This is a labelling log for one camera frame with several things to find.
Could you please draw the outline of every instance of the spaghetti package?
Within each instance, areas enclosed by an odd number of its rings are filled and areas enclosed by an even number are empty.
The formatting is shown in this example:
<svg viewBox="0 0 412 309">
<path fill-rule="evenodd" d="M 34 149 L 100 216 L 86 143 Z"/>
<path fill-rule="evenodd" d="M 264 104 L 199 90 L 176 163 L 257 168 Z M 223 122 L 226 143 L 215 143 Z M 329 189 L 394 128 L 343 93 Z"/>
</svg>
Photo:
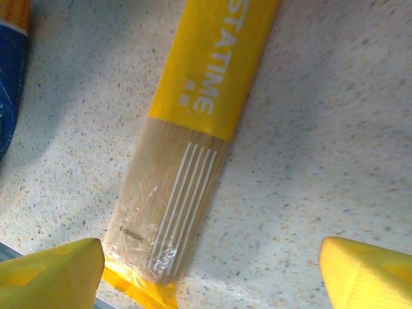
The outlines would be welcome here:
<svg viewBox="0 0 412 309">
<path fill-rule="evenodd" d="M 29 16 L 30 0 L 0 1 L 0 160 L 17 123 Z"/>
<path fill-rule="evenodd" d="M 144 308 L 177 308 L 278 2 L 186 2 L 103 242 L 103 278 Z"/>
</svg>

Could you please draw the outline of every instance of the package end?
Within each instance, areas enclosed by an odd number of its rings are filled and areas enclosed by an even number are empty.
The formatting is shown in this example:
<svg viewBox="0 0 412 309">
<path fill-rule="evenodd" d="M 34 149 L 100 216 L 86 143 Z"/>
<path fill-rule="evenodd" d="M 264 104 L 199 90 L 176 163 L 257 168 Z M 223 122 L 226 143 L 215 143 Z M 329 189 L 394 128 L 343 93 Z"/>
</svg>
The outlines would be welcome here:
<svg viewBox="0 0 412 309">
<path fill-rule="evenodd" d="M 102 279 L 146 309 L 178 309 L 176 285 L 153 284 L 107 257 Z"/>
</svg>

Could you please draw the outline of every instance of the yellow triangular piece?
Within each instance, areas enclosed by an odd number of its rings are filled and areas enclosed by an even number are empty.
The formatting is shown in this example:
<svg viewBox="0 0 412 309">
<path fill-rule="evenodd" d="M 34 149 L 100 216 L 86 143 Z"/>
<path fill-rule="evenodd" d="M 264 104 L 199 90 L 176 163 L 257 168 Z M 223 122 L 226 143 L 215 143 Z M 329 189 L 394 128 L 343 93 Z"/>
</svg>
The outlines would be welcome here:
<svg viewBox="0 0 412 309">
<path fill-rule="evenodd" d="M 327 237 L 319 267 L 334 309 L 412 308 L 410 255 Z"/>
<path fill-rule="evenodd" d="M 99 239 L 86 238 L 0 263 L 0 308 L 90 309 L 104 270 Z"/>
</svg>

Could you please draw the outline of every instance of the speckled countertop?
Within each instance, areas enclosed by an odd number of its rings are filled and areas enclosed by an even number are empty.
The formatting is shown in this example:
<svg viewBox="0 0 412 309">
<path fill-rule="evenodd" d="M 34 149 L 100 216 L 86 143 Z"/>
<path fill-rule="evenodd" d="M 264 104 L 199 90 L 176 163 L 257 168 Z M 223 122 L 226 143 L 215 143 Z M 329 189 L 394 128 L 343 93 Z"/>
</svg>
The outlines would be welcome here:
<svg viewBox="0 0 412 309">
<path fill-rule="evenodd" d="M 184 2 L 33 0 L 2 241 L 104 237 Z M 283 1 L 181 308 L 331 308 L 325 236 L 412 253 L 411 29 L 408 0 Z"/>
</svg>

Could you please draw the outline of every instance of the blue package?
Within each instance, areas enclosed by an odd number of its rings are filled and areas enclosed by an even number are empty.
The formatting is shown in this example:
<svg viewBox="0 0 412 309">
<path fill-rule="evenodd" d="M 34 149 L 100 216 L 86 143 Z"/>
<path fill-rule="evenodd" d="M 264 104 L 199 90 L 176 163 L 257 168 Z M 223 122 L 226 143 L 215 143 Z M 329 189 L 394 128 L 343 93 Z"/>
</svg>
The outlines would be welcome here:
<svg viewBox="0 0 412 309">
<path fill-rule="evenodd" d="M 0 21 L 0 160 L 17 124 L 27 40 L 25 33 Z"/>
</svg>

